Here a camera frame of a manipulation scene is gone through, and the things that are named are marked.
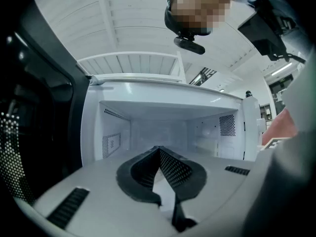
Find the black object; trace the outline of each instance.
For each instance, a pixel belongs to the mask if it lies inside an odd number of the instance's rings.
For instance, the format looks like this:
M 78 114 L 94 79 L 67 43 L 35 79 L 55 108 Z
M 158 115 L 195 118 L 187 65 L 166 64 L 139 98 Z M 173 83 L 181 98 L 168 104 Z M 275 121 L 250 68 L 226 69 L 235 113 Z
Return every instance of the black object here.
M 248 175 L 250 172 L 250 169 L 239 168 L 239 167 L 234 167 L 234 166 L 227 166 L 225 170 L 236 173 L 236 174 L 244 175 L 244 176 Z
M 174 38 L 173 43 L 175 43 L 176 46 L 191 51 L 193 53 L 204 54 L 205 48 L 199 44 L 194 43 L 193 41 L 194 38 L 188 39 L 179 32 L 179 36 Z
M 204 187 L 206 171 L 200 164 L 165 147 L 156 146 L 118 168 L 118 185 L 132 199 L 160 206 L 161 198 L 153 192 L 154 179 L 159 168 L 176 194 L 172 225 L 178 231 L 184 231 L 195 225 L 195 222 L 185 218 L 180 203 L 195 198 Z
M 76 60 L 53 33 L 34 0 L 16 24 L 1 35 L 3 66 L 7 69 L 1 74 L 0 113 L 19 117 L 15 120 L 19 124 L 19 147 L 10 156 L 20 156 L 22 197 L 32 204 L 82 167 L 80 127 L 89 80 L 76 67 Z M 15 137 L 9 136 L 6 141 L 13 144 Z M 14 171 L 6 169 L 1 178 L 12 176 Z M 16 187 L 8 188 L 16 197 Z
M 289 62 L 292 58 L 305 63 L 304 59 L 286 52 L 286 47 L 280 37 L 295 27 L 294 21 L 285 17 L 277 20 L 268 0 L 256 0 L 254 6 L 256 13 L 242 23 L 238 30 L 250 40 L 261 55 L 267 55 L 271 61 L 284 58 L 286 62 Z M 279 22 L 286 22 L 286 24 L 281 26 Z
M 78 211 L 89 192 L 86 189 L 75 188 L 47 219 L 59 228 L 64 229 Z
M 35 197 L 25 176 L 19 152 L 19 117 L 1 113 L 0 123 L 0 178 L 13 197 L 32 205 Z
M 164 23 L 168 29 L 178 35 L 173 42 L 182 49 L 186 49 L 197 54 L 204 54 L 205 48 L 193 42 L 195 40 L 194 36 L 206 36 L 209 35 L 211 31 L 207 28 L 184 28 L 183 25 L 171 14 L 172 0 L 168 0 L 167 3 L 168 6 L 164 12 Z
M 315 229 L 316 131 L 302 132 L 274 148 L 261 191 L 242 236 L 308 236 Z
M 247 91 L 246 91 L 246 98 L 247 98 L 247 97 L 251 97 L 251 96 L 252 96 L 251 91 L 250 91 L 250 90 L 247 90 Z

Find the black mesh piece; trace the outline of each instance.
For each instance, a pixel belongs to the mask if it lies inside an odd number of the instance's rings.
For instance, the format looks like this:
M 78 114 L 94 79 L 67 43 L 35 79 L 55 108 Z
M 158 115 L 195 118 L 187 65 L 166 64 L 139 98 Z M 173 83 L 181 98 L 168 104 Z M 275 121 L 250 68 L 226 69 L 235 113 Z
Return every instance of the black mesh piece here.
M 134 200 L 160 205 L 160 196 L 152 192 L 159 168 L 179 202 L 195 198 L 206 183 L 206 171 L 201 165 L 165 147 L 153 147 L 118 168 L 118 185 Z
M 233 172 L 236 174 L 240 174 L 240 175 L 248 175 L 250 170 L 249 169 L 244 169 L 244 168 L 238 168 L 238 167 L 234 167 L 234 166 L 227 166 L 225 168 L 225 170 L 229 171 L 229 172 Z
M 155 175 L 159 168 L 159 154 L 152 152 L 132 166 L 133 179 L 149 190 L 153 190 Z
M 65 229 L 88 194 L 89 191 L 86 189 L 75 188 L 47 219 L 59 228 Z
M 162 150 L 160 150 L 160 168 L 172 188 L 185 183 L 192 174 L 189 166 Z
M 13 197 L 35 202 L 19 152 L 19 119 L 4 113 L 0 114 L 0 174 Z

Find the perforated metal panel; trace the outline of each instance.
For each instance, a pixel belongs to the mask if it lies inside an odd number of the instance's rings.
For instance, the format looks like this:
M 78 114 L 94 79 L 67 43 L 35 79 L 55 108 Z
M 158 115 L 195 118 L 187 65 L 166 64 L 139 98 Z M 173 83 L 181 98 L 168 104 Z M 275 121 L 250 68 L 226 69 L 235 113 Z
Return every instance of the perforated metal panel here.
M 106 113 L 106 114 L 108 114 L 108 115 L 115 116 L 115 117 L 117 117 L 117 118 L 119 118 L 119 119 L 123 119 L 123 120 L 129 121 L 128 119 L 126 119 L 126 118 L 122 117 L 121 115 L 116 114 L 115 112 L 112 112 L 112 111 L 110 111 L 110 110 L 108 110 L 108 109 L 105 109 L 105 110 L 104 110 L 104 113 Z
M 11 195 L 29 204 L 35 197 L 27 182 L 19 153 L 19 117 L 0 115 L 0 174 Z
M 160 168 L 173 188 L 185 183 L 192 174 L 192 170 L 186 164 L 163 151 L 160 151 Z
M 120 133 L 102 137 L 102 157 L 109 157 L 120 147 Z
M 219 118 L 221 136 L 236 136 L 234 115 L 222 116 Z

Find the hand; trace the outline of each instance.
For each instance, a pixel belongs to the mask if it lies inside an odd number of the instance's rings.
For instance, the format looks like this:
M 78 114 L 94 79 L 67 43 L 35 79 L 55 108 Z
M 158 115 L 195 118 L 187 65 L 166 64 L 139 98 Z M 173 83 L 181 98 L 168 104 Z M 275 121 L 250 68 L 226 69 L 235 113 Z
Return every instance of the hand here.
M 214 28 L 224 21 L 231 0 L 172 0 L 171 13 L 185 28 Z
M 294 137 L 296 134 L 294 121 L 288 109 L 284 108 L 262 135 L 262 145 L 266 145 L 272 138 Z

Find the person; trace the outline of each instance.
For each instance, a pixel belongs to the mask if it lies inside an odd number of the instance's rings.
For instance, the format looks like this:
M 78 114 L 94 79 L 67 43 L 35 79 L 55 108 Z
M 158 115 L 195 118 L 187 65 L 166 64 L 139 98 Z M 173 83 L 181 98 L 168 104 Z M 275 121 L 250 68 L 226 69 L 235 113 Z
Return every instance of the person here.
M 224 21 L 224 16 L 231 6 L 232 0 L 167 0 L 165 24 L 175 34 L 181 29 L 191 29 L 198 35 L 205 35 L 212 28 L 218 27 Z M 256 0 L 235 0 L 249 6 L 254 6 Z M 281 36 L 282 39 L 299 50 L 305 57 L 308 56 L 312 43 L 301 26 L 301 23 L 285 0 L 268 0 L 273 6 L 276 16 L 290 17 L 296 26 Z M 272 138 L 293 137 L 297 134 L 294 121 L 287 108 L 274 119 L 268 130 L 263 134 L 262 145 Z

